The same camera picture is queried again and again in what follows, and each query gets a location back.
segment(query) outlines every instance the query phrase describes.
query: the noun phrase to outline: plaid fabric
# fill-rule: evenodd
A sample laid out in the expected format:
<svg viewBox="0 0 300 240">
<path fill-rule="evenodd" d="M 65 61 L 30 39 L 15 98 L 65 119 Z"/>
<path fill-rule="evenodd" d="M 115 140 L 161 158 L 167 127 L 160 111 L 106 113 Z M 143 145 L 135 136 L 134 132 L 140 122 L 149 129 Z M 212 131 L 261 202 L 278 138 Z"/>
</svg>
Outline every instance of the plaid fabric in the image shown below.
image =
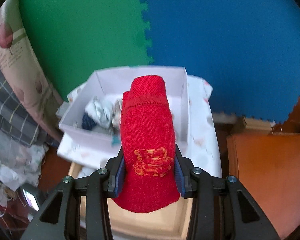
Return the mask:
<svg viewBox="0 0 300 240">
<path fill-rule="evenodd" d="M 47 133 L 22 106 L 0 70 L 0 129 L 23 145 L 42 144 Z"/>
</svg>

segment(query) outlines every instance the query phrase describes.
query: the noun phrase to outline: blue foam mat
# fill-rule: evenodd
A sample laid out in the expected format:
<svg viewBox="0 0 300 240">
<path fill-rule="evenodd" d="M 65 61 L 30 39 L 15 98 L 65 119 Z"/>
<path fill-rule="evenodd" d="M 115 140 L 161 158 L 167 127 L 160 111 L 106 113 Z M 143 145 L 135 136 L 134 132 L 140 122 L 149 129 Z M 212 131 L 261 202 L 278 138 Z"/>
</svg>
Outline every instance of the blue foam mat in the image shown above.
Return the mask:
<svg viewBox="0 0 300 240">
<path fill-rule="evenodd" d="M 140 0 L 154 65 L 184 66 L 213 86 L 212 111 L 283 122 L 300 96 L 294 0 Z"/>
</svg>

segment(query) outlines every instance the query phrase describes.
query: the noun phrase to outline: wooden floor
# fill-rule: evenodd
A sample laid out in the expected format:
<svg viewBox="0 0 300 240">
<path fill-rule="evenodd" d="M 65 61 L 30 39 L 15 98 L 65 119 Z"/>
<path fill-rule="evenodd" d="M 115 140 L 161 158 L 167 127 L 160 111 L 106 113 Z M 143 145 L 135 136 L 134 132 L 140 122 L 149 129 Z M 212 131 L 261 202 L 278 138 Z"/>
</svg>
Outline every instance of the wooden floor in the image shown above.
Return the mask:
<svg viewBox="0 0 300 240">
<path fill-rule="evenodd" d="M 50 147 L 41 166 L 39 189 L 42 191 L 53 189 L 68 174 L 70 165 L 70 162 L 57 155 L 57 148 Z"/>
</svg>

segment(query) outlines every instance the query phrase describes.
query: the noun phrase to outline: clothing pile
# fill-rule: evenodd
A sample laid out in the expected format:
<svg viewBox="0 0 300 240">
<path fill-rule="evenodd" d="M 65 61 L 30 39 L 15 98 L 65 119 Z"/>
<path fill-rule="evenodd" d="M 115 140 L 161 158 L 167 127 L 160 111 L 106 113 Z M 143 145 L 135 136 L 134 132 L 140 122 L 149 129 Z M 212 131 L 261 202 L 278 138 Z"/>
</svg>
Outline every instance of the clothing pile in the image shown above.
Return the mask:
<svg viewBox="0 0 300 240">
<path fill-rule="evenodd" d="M 120 132 L 122 99 L 114 104 L 107 99 L 94 97 L 85 107 L 82 129 L 114 135 Z"/>
<path fill-rule="evenodd" d="M 29 115 L 0 70 L 0 181 L 12 190 L 39 183 L 45 143 L 58 145 Z"/>
</svg>

